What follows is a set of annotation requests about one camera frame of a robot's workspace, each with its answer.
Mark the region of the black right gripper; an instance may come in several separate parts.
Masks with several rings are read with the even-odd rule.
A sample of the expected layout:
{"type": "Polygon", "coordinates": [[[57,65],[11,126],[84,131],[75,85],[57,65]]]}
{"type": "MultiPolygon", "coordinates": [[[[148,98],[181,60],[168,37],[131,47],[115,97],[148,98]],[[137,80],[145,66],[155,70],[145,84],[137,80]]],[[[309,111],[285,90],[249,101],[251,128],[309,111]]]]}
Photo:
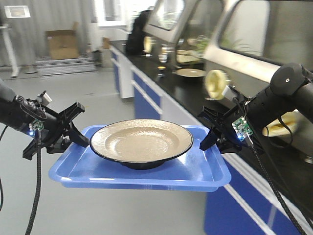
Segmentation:
{"type": "Polygon", "coordinates": [[[239,153],[243,147],[248,147],[251,144],[246,141],[239,141],[232,127],[232,123],[238,118],[246,118],[244,102],[234,99],[233,103],[234,106],[225,112],[218,112],[206,106],[202,107],[202,111],[198,114],[198,117],[212,124],[212,129],[209,130],[209,133],[200,142],[201,150],[207,150],[217,144],[218,149],[222,153],[239,153]]]}

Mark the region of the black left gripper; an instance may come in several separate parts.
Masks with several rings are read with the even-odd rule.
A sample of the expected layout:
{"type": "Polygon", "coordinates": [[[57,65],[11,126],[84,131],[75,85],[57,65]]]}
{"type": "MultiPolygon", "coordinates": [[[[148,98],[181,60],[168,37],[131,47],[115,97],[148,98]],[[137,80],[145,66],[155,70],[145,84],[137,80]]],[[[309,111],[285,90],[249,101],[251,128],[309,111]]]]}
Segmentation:
{"type": "Polygon", "coordinates": [[[75,102],[60,113],[39,103],[37,100],[21,99],[21,132],[29,135],[29,124],[35,119],[44,122],[44,129],[36,131],[33,140],[24,149],[22,157],[32,156],[45,147],[48,153],[62,153],[71,142],[88,147],[89,139],[85,137],[72,122],[85,107],[75,102]]]}

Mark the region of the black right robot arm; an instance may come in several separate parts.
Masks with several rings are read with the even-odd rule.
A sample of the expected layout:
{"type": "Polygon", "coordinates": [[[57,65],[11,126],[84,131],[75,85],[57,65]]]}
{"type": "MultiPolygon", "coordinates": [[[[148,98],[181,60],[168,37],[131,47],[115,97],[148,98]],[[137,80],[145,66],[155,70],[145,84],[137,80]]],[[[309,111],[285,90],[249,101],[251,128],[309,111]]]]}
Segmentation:
{"type": "Polygon", "coordinates": [[[213,145],[223,152],[240,151],[253,146],[252,138],[276,119],[285,126],[282,116],[294,110],[313,120],[313,74],[301,64],[281,66],[270,84],[254,97],[245,97],[231,85],[226,73],[212,70],[205,79],[205,88],[213,100],[226,98],[235,106],[225,113],[203,107],[200,117],[209,121],[209,133],[200,143],[205,151],[213,145]]]}

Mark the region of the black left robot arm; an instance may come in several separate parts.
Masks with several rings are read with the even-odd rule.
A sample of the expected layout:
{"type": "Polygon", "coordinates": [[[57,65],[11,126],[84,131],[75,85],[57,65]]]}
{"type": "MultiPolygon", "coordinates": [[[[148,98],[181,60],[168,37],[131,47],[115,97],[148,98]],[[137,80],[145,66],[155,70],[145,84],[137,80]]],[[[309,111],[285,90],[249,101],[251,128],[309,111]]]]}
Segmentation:
{"type": "Polygon", "coordinates": [[[82,147],[89,145],[89,139],[79,132],[73,119],[85,111],[75,102],[57,113],[47,107],[51,102],[46,91],[36,99],[25,99],[17,95],[3,81],[0,82],[0,122],[32,138],[41,132],[40,148],[47,153],[63,153],[71,143],[82,147]]]}

